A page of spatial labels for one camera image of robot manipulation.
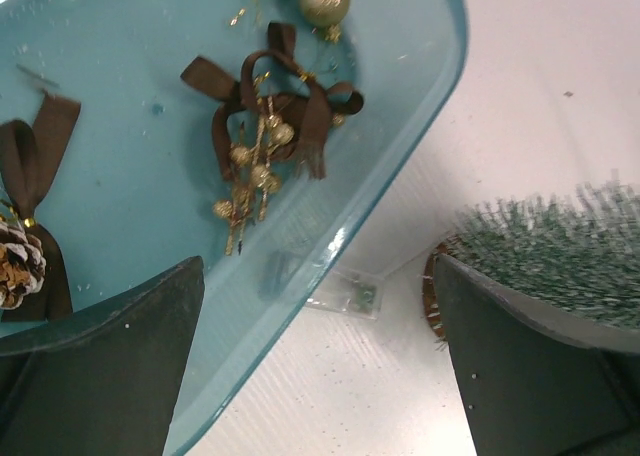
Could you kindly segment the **small frosted christmas tree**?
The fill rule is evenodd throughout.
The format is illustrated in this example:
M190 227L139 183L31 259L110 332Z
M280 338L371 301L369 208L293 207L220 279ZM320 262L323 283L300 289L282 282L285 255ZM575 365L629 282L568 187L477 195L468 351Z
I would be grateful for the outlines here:
M457 213L422 277L426 322L447 341L438 258L508 292L532 323L579 346L639 352L639 192L609 181L572 198L498 199Z

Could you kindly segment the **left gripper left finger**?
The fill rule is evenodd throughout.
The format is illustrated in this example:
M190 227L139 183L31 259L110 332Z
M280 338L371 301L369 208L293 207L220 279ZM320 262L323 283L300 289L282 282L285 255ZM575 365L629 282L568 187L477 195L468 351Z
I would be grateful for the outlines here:
M203 298L203 260L194 256L3 337L2 454L162 454Z

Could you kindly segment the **brown ribbon ornament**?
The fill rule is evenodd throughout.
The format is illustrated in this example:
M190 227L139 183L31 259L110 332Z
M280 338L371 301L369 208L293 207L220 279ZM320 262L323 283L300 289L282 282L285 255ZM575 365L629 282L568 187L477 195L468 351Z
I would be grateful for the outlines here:
M228 224L227 256L242 251L247 225L265 219L270 195L280 190L273 164L294 160L310 178L325 178L324 148L330 131L364 107L363 94L351 83L326 87L296 61L296 36L293 25L272 21L266 48L246 57L238 78L203 56L194 58L180 75L187 86L219 104L211 137L230 196L216 201L212 211ZM255 69L264 58L298 79L307 94L261 93L268 76Z

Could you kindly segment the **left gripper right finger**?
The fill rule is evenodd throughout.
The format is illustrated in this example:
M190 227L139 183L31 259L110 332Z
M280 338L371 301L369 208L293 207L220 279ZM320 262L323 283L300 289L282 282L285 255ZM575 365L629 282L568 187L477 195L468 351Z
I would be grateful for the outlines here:
M448 255L434 287L479 455L636 455L639 333L572 315Z

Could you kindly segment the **clear battery box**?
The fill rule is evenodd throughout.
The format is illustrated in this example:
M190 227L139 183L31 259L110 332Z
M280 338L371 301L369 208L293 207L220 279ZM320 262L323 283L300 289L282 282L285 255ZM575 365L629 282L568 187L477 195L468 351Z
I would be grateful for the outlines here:
M377 276L345 268L331 270L307 298L305 306L344 316L376 320L385 282Z

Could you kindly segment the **pine cone ornament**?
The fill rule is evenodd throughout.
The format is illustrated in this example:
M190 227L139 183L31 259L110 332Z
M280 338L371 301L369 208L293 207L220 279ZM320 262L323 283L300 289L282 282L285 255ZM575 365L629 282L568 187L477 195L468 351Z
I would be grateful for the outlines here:
M41 241L1 218L1 308L15 310L44 284L46 258Z

